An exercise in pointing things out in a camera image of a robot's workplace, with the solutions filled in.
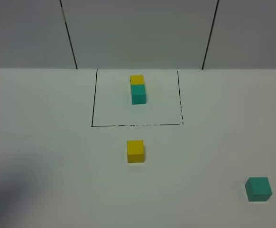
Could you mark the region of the white template paper sheet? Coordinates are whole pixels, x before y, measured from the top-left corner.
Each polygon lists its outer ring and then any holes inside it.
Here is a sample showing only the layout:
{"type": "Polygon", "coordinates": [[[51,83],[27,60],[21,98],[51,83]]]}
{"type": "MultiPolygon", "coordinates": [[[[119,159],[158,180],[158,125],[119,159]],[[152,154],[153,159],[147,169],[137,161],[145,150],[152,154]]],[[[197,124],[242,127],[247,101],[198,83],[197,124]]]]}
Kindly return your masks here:
{"type": "Polygon", "coordinates": [[[176,70],[97,70],[92,125],[181,125],[183,114],[176,70]],[[132,104],[130,76],[143,75],[146,103],[132,104]]]}

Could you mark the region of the teal template block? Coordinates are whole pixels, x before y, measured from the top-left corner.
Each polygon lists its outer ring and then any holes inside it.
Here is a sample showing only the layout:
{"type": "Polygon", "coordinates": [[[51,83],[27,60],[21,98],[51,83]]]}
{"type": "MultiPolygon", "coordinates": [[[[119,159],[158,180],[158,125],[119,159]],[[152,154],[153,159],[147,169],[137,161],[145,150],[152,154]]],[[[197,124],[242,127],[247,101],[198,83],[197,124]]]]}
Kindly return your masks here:
{"type": "Polygon", "coordinates": [[[131,85],[131,102],[133,105],[146,103],[145,85],[131,85]]]}

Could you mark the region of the yellow template block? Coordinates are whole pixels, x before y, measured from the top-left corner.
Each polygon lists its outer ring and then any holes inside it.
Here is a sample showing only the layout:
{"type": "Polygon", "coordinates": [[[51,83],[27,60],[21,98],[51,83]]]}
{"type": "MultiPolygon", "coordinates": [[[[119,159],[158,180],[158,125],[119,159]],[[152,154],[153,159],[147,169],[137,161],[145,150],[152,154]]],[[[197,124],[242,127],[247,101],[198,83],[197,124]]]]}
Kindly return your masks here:
{"type": "Polygon", "coordinates": [[[144,85],[144,77],[143,75],[131,75],[130,76],[130,85],[135,86],[135,85],[144,85]]]}

